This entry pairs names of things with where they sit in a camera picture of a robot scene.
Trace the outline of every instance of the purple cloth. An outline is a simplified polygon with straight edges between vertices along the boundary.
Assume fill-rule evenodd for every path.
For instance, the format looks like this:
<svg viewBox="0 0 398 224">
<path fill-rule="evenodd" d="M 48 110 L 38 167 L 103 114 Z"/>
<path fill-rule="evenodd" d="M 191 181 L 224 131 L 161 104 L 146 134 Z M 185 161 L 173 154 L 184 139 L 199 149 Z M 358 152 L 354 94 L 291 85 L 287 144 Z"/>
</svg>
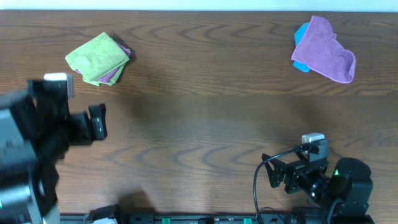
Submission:
<svg viewBox="0 0 398 224">
<path fill-rule="evenodd" d="M 126 53 L 127 56 L 130 56 L 130 54 L 131 54 L 130 49 L 127 49 L 127 48 L 123 47 L 122 45 L 120 45 L 120 44 L 118 44 L 118 43 L 116 43 L 116 44 L 124 51 L 124 53 Z M 118 67 L 118 68 L 115 68 L 114 70 L 110 71 L 108 74 L 106 74 L 106 75 L 104 75 L 103 77 L 97 79 L 97 81 L 101 81 L 101 82 L 103 82 L 103 83 L 109 82 L 110 79 L 114 76 L 114 74 L 115 74 L 119 69 L 123 69 L 122 67 L 123 67 L 123 66 L 120 66 L 120 67 Z"/>
<path fill-rule="evenodd" d="M 323 17 L 312 16 L 292 60 L 336 82 L 350 83 L 354 79 L 355 56 L 337 42 L 329 21 Z"/>
</svg>

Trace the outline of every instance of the white wall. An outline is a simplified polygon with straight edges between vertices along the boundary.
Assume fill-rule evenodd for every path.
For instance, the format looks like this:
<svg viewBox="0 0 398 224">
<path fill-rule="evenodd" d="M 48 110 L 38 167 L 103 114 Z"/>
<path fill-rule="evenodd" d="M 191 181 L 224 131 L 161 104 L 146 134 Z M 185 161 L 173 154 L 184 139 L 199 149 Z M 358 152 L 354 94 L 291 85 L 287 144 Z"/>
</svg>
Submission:
<svg viewBox="0 0 398 224">
<path fill-rule="evenodd" d="M 0 0 L 0 9 L 398 12 L 398 0 Z"/>
</svg>

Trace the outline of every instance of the black cable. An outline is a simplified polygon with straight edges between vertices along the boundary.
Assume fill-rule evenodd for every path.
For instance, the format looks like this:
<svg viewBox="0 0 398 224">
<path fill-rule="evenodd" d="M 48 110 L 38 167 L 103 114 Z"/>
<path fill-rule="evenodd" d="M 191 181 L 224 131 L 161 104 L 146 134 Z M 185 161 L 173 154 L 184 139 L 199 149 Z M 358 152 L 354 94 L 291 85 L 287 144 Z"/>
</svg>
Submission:
<svg viewBox="0 0 398 224">
<path fill-rule="evenodd" d="M 300 150 L 302 150 L 302 149 L 303 149 L 303 147 L 302 147 L 302 146 L 299 146 L 299 147 L 296 147 L 296 148 L 291 149 L 291 150 L 289 150 L 289 151 L 285 151 L 285 152 L 282 152 L 282 153 L 280 153 L 280 154 L 276 154 L 276 155 L 274 155 L 274 156 L 272 156 L 272 157 L 270 157 L 270 158 L 268 158 L 268 159 L 262 161 L 262 162 L 257 166 L 257 169 L 256 169 L 256 171 L 254 172 L 254 180 L 253 180 L 253 197 L 254 197 L 254 206 L 256 207 L 256 212 L 257 212 L 257 215 L 256 215 L 256 218 L 257 218 L 257 219 L 258 219 L 259 215 L 261 214 L 261 213 L 260 213 L 260 210 L 259 210 L 259 205 L 258 205 L 258 203 L 257 203 L 257 190 L 256 190 L 257 176 L 258 176 L 258 174 L 259 174 L 260 168 L 261 168 L 262 166 L 264 166 L 264 164 L 266 164 L 267 162 L 269 162 L 269 161 L 271 161 L 271 160 L 273 160 L 273 159 L 276 159 L 276 158 L 281 157 L 281 156 L 284 156 L 284 155 L 288 155 L 288 154 L 290 154 L 290 153 L 292 153 L 292 152 L 300 151 Z M 259 223 L 260 223 L 260 224 L 263 224 L 262 218 L 260 218 L 260 219 L 258 219 L 258 220 L 259 220 Z"/>
<path fill-rule="evenodd" d="M 275 209 L 273 209 L 272 207 L 269 207 L 269 206 L 262 207 L 262 208 L 260 209 L 260 212 L 261 212 L 263 209 L 271 209 L 273 212 L 276 212 Z M 281 215 L 279 215 L 278 213 L 277 213 L 276 215 L 277 215 L 284 223 L 286 223 L 285 219 L 282 218 Z"/>
<path fill-rule="evenodd" d="M 338 204 L 338 203 L 343 203 L 344 201 L 343 201 L 343 199 L 341 199 L 341 198 L 336 198 L 336 200 L 332 203 L 332 205 L 331 205 L 331 207 L 330 207 L 330 209 L 329 209 L 329 212 L 328 212 L 328 217 L 327 217 L 327 222 L 328 222 L 328 224 L 330 224 L 330 219 L 331 219 L 331 215 L 333 214 L 333 211 L 335 210 L 335 207 L 336 207 L 336 205 Z"/>
</svg>

